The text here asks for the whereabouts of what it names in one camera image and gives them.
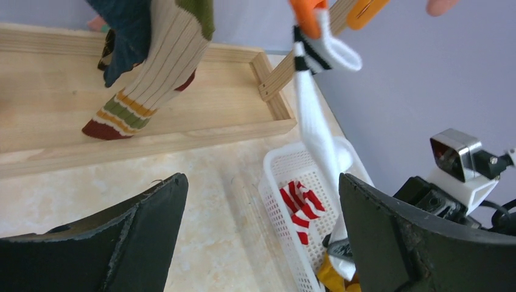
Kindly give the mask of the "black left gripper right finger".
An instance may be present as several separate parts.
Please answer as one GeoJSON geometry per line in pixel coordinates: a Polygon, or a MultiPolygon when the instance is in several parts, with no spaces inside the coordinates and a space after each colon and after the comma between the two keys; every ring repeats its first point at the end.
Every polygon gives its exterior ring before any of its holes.
{"type": "Polygon", "coordinates": [[[437,192],[422,178],[389,196],[341,174],[339,190],[362,291],[515,290],[515,237],[419,209],[437,192]]]}

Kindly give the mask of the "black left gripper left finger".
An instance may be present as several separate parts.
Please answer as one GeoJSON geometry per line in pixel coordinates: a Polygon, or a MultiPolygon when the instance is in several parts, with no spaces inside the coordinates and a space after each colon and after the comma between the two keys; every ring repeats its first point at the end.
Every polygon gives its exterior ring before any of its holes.
{"type": "Polygon", "coordinates": [[[2,291],[163,291],[189,182],[176,173],[96,214],[1,239],[2,291]]]}

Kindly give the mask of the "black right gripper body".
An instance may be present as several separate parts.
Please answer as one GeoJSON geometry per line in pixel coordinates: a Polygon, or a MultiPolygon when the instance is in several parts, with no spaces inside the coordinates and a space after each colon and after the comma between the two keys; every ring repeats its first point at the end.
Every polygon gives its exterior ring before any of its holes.
{"type": "Polygon", "coordinates": [[[426,182],[419,176],[410,177],[397,191],[394,198],[422,209],[437,217],[475,229],[505,235],[515,235],[515,200],[502,206],[489,200],[483,200],[481,207],[495,209],[491,217],[491,228],[482,227],[481,223],[466,214],[466,207],[435,184],[426,182]]]}

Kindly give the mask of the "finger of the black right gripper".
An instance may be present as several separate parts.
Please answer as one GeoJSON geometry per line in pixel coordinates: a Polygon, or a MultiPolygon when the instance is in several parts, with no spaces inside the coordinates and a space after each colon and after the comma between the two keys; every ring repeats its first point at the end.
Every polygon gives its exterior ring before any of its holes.
{"type": "Polygon", "coordinates": [[[350,247],[349,238],[346,237],[341,240],[330,242],[331,234],[327,234],[322,240],[322,246],[326,249],[327,255],[335,257],[340,260],[354,262],[353,253],[350,247]]]}

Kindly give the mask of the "mustard yellow sock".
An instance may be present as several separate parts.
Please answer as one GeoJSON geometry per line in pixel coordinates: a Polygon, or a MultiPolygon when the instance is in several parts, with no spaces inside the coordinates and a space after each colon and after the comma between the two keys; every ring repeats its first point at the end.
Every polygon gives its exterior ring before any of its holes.
{"type": "Polygon", "coordinates": [[[355,273],[351,280],[345,280],[334,270],[327,253],[324,254],[324,260],[316,277],[324,286],[323,291],[361,292],[358,273],[355,273]]]}

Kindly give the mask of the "red white striped sock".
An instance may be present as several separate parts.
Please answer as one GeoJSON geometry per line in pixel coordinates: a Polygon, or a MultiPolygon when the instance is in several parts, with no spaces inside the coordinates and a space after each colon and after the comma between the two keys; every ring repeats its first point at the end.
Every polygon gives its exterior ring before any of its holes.
{"type": "Polygon", "coordinates": [[[300,181],[290,181],[279,191],[301,244],[307,246],[310,223],[325,215],[324,205],[314,191],[300,181]]]}

